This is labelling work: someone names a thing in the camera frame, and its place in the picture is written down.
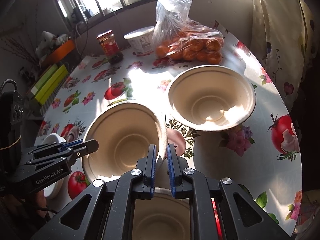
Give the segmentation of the person left hand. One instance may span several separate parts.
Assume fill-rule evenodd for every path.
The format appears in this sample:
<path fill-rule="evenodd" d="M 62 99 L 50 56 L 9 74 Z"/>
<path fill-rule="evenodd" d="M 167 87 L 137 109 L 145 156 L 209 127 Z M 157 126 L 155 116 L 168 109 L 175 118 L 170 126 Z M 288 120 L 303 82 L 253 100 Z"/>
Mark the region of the person left hand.
<path fill-rule="evenodd" d="M 44 191 L 41 190 L 36 194 L 36 204 L 38 207 L 45 209 L 47 207 L 47 200 L 44 196 Z M 47 214 L 47 211 L 38 210 L 37 213 L 44 218 Z"/>

